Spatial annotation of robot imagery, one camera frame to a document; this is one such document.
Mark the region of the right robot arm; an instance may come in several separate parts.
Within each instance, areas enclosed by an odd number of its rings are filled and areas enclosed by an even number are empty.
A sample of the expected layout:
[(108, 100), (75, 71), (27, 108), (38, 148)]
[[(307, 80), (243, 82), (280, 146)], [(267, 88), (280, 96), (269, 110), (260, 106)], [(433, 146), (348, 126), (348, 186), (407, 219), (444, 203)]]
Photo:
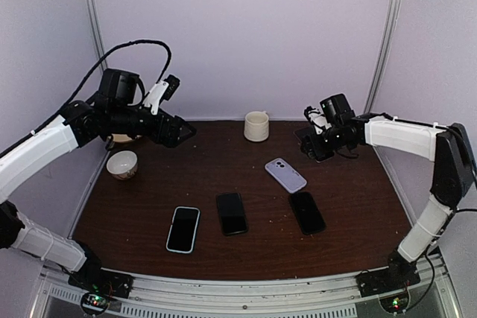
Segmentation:
[(357, 158), (358, 147), (374, 149), (408, 215), (409, 233), (390, 254), (382, 283), (395, 290), (410, 266), (436, 244), (476, 184), (476, 160), (463, 124), (425, 123), (386, 112), (355, 114), (344, 94), (332, 95), (303, 115), (309, 124), (301, 150), (322, 162), (338, 155)]

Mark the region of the lilac silicone phone case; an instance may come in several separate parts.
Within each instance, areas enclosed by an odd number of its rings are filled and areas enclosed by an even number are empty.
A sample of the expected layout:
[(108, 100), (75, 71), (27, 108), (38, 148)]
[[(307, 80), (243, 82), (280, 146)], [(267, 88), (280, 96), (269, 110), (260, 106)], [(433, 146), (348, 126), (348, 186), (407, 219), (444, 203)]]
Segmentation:
[(265, 164), (265, 170), (289, 193), (306, 187), (307, 181), (284, 159), (276, 158)]

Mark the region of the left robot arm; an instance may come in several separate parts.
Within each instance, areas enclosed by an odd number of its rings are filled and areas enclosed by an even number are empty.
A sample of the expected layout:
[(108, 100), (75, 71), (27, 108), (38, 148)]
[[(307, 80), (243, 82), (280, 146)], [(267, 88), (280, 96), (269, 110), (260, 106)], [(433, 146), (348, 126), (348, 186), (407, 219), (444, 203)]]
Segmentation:
[(101, 262), (95, 254), (29, 220), (9, 197), (44, 167), (98, 137), (141, 136), (169, 148), (190, 139), (197, 130), (159, 107), (179, 85), (179, 79), (170, 75), (149, 92), (142, 92), (141, 102), (134, 104), (136, 90), (144, 88), (139, 75), (106, 69), (92, 99), (66, 105), (45, 128), (1, 156), (1, 248), (13, 247), (42, 261), (52, 261), (77, 273), (91, 291), (102, 290), (107, 285), (107, 274), (100, 270)]

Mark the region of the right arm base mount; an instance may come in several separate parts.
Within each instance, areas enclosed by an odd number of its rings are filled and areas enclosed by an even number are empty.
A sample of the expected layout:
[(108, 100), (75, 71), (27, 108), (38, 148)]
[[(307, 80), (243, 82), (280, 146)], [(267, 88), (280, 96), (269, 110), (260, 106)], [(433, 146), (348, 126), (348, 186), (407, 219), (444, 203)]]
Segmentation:
[(361, 297), (381, 295), (396, 290), (404, 290), (407, 287), (420, 283), (417, 272), (411, 272), (407, 276), (392, 276), (390, 268), (379, 270), (365, 270), (356, 276), (356, 283)]

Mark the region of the black phone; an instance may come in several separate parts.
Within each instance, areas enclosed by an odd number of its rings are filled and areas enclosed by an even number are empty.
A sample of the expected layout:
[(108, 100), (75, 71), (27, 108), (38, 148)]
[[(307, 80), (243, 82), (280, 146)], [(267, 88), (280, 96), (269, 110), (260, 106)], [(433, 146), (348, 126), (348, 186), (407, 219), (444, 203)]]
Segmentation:
[(326, 229), (323, 215), (317, 207), (313, 196), (307, 191), (298, 191), (288, 199), (301, 232), (313, 235)]
[(225, 236), (248, 231), (247, 218), (240, 193), (219, 194), (216, 197), (221, 231)]

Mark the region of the purple smartphone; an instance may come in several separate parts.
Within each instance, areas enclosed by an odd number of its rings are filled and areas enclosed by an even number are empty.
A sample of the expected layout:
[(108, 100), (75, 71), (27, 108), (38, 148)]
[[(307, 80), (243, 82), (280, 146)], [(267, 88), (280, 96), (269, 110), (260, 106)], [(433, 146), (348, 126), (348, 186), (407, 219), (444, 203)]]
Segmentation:
[(324, 162), (335, 155), (325, 140), (315, 132), (315, 129), (304, 127), (295, 130), (294, 134), (300, 142), (300, 151), (309, 159)]

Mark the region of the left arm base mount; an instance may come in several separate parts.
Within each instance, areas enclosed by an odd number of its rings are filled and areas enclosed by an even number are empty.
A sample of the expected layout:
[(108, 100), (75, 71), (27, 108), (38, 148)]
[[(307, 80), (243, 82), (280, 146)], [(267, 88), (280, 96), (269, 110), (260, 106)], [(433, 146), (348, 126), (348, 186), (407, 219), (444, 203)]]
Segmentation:
[(127, 299), (133, 286), (133, 277), (124, 273), (101, 270), (99, 277), (86, 279), (79, 273), (69, 273), (71, 286), (98, 293), (100, 296)]

